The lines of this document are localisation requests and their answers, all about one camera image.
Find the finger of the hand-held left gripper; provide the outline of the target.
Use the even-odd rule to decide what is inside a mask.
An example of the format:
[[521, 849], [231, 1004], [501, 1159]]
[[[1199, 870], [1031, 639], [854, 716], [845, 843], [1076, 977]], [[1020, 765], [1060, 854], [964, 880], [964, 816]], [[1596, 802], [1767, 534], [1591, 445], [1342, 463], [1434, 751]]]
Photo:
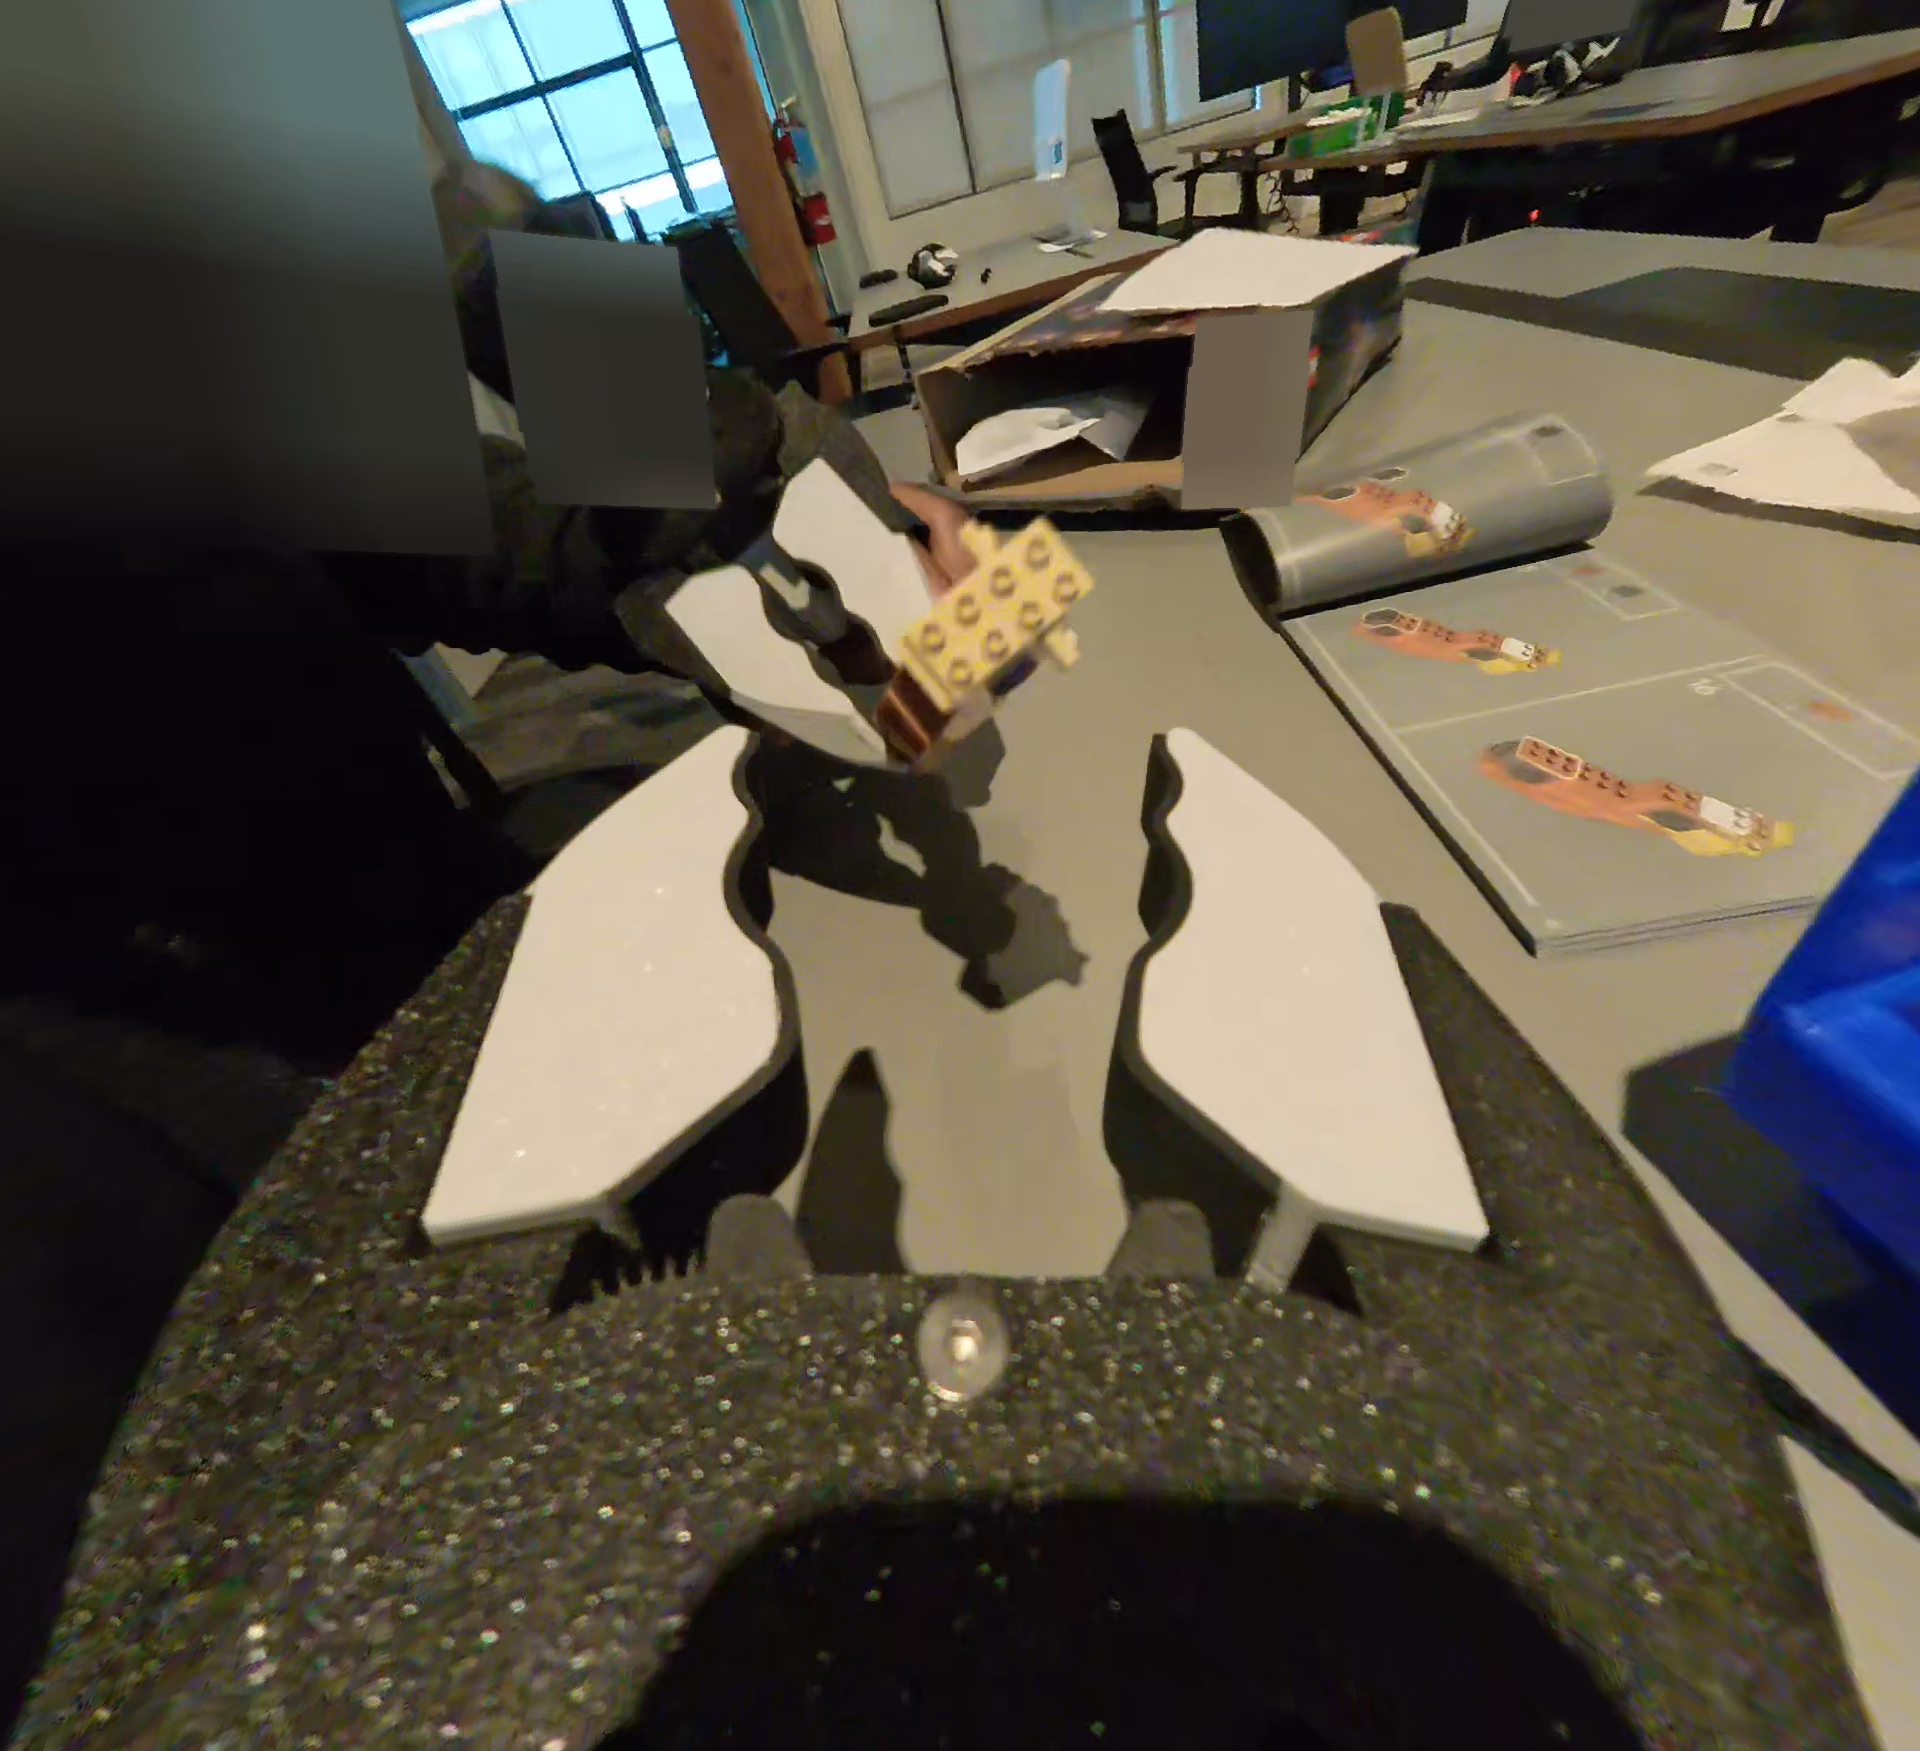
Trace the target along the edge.
[[665, 611], [740, 715], [837, 765], [908, 769], [874, 723], [871, 689], [851, 683], [825, 650], [851, 639], [884, 659], [890, 681], [899, 635], [915, 619], [913, 563], [840, 580], [796, 563], [730, 564], [689, 578]]
[[937, 598], [911, 528], [856, 490], [828, 459], [813, 459], [782, 489], [773, 542], [786, 563], [830, 596], [847, 634], [866, 635], [894, 671], [908, 634]]

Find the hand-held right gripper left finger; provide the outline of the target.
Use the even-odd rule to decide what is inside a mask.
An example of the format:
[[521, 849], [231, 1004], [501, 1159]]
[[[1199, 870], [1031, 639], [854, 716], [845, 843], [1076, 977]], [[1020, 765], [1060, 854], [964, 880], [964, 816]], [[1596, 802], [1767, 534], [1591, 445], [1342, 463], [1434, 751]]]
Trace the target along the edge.
[[586, 1224], [638, 1241], [638, 1193], [796, 1090], [756, 755], [748, 731], [709, 733], [540, 870], [419, 1211], [431, 1246]]

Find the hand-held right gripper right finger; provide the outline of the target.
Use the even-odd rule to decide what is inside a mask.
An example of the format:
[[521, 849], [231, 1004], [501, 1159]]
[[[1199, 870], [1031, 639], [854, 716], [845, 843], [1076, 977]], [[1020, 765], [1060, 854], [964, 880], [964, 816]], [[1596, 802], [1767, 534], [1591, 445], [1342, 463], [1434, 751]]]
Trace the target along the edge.
[[1365, 876], [1189, 729], [1150, 742], [1141, 832], [1121, 1064], [1261, 1189], [1245, 1277], [1286, 1290], [1329, 1228], [1480, 1252], [1492, 1222]]

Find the tan and brown brick model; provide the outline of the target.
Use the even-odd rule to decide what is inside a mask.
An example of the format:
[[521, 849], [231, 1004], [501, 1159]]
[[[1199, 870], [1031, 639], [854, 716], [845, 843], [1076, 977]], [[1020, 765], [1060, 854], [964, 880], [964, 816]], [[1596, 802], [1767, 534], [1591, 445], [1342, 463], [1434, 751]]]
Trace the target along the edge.
[[1070, 619], [1094, 580], [1057, 525], [1036, 514], [1005, 534], [972, 521], [963, 541], [972, 568], [894, 637], [894, 676], [874, 715], [908, 769], [935, 765], [993, 723], [1038, 669], [1080, 659]]

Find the low background desk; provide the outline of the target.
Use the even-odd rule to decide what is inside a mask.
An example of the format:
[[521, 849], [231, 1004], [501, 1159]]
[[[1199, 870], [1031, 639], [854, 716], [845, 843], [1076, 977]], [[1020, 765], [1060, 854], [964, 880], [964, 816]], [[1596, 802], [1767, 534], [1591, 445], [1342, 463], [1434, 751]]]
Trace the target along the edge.
[[[918, 285], [911, 279], [864, 286], [854, 301], [847, 339], [851, 348], [918, 344], [954, 331], [972, 331], [1020, 316], [1057, 301], [1094, 277], [1134, 271], [1175, 246], [1172, 239], [1106, 229], [1071, 250], [1042, 249], [1032, 235], [956, 250], [954, 279]], [[905, 298], [944, 296], [943, 305], [891, 325], [874, 319]]]

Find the long wooden background desk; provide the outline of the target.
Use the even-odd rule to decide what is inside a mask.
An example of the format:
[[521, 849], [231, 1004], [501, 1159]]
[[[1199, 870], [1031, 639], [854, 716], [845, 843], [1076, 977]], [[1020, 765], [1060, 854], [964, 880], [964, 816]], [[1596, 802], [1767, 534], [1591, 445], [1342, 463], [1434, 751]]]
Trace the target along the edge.
[[1645, 67], [1538, 104], [1492, 104], [1340, 152], [1286, 152], [1294, 118], [1203, 131], [1183, 145], [1201, 179], [1237, 179], [1235, 222], [1261, 218], [1261, 179], [1340, 205], [1420, 193], [1420, 253], [1517, 228], [1605, 228], [1812, 244], [1917, 150], [1918, 31], [1770, 47]]

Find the crumpled white paper in box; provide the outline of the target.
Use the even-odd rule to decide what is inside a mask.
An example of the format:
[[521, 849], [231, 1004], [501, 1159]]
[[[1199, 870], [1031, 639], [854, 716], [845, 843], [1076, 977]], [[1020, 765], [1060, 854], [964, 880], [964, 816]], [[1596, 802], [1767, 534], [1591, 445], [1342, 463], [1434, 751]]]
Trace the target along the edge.
[[1003, 409], [974, 421], [959, 439], [954, 477], [963, 489], [972, 489], [1071, 447], [1120, 463], [1139, 438], [1152, 406], [1148, 392], [1108, 388]]

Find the open cardboard box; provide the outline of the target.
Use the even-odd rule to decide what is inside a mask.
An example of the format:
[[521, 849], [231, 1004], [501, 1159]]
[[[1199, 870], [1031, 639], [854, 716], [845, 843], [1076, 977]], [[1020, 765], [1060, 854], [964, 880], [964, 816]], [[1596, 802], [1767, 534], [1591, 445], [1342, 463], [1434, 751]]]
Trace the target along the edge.
[[[1209, 228], [1096, 277], [915, 378], [935, 485], [995, 513], [1282, 504], [1309, 445], [1397, 346], [1415, 255], [1385, 239]], [[1108, 388], [1154, 398], [1123, 462], [1071, 447], [959, 485], [954, 445], [980, 418]]]

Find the red fire extinguisher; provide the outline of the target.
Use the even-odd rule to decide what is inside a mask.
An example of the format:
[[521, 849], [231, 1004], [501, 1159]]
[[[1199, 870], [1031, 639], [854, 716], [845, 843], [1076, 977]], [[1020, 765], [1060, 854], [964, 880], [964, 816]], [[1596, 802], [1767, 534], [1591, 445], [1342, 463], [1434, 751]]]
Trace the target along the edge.
[[812, 250], [825, 250], [837, 235], [832, 199], [813, 138], [793, 102], [777, 104], [773, 139], [804, 243]]

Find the wooden pillar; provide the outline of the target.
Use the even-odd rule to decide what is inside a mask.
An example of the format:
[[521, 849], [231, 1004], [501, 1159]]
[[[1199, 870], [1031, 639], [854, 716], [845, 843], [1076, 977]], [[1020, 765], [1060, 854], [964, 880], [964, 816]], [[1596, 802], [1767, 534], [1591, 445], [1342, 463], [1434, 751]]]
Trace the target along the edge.
[[773, 120], [732, 0], [664, 0], [732, 196], [746, 261], [782, 322], [825, 342], [830, 303], [781, 173]]

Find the white upright device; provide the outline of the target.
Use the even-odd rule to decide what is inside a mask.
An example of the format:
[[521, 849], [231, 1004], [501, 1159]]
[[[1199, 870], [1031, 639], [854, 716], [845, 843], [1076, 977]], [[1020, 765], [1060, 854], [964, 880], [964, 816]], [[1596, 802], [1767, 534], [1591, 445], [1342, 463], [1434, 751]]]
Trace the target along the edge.
[[1083, 253], [1110, 233], [1103, 179], [1077, 171], [1071, 158], [1071, 59], [1042, 62], [1031, 84], [1031, 178], [1048, 220], [1032, 239], [1042, 253]]

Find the black mesh office chair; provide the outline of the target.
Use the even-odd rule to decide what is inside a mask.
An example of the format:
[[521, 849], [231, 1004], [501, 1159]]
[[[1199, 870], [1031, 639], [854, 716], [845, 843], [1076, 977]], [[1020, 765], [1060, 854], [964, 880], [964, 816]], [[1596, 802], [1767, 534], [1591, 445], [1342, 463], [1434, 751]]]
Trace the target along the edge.
[[[1150, 168], [1125, 109], [1094, 115], [1091, 138], [1114, 189], [1117, 228], [1135, 233], [1189, 239], [1192, 229], [1192, 183], [1189, 179], [1192, 179], [1192, 173], [1183, 173], [1176, 165]], [[1185, 208], [1175, 228], [1164, 228], [1158, 185], [1162, 179], [1175, 178], [1185, 185]]]

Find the blue plastic bin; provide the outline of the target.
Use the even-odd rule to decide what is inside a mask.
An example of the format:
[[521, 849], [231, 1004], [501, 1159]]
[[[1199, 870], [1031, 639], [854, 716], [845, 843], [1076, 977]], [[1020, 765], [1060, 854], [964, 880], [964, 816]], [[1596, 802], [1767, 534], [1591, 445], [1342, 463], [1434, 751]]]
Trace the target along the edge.
[[1917, 1354], [1918, 782], [1819, 905], [1748, 1014], [1724, 1078], [1741, 1122], [1799, 1173], [1873, 1291], [1871, 1336]]

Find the green box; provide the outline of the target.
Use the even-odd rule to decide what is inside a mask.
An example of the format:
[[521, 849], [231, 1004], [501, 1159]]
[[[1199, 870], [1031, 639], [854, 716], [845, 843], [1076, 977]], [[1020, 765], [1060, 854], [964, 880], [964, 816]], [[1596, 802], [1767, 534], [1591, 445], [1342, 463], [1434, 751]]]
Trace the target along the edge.
[[1294, 162], [1317, 165], [1329, 158], [1353, 153], [1392, 135], [1407, 110], [1407, 93], [1388, 93], [1373, 98], [1348, 95], [1342, 104], [1323, 107], [1308, 115], [1291, 131], [1286, 155]]

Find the torn white paper sheet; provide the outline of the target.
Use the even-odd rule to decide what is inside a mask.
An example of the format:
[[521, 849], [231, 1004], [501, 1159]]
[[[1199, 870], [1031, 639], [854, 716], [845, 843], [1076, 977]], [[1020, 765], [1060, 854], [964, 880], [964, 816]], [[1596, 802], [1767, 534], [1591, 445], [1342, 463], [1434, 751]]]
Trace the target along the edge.
[[1918, 539], [1918, 368], [1833, 366], [1775, 413], [1679, 451], [1642, 490]]

